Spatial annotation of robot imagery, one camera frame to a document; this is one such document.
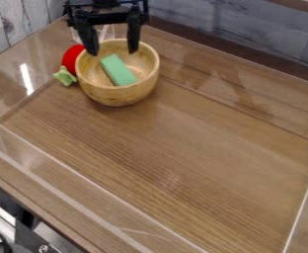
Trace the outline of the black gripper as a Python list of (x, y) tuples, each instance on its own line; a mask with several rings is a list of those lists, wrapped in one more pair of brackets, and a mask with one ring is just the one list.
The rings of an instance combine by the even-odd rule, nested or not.
[(128, 24), (129, 53), (139, 50), (141, 24), (149, 20), (149, 0), (65, 0), (68, 25), (76, 28), (87, 52), (96, 56), (96, 25)]

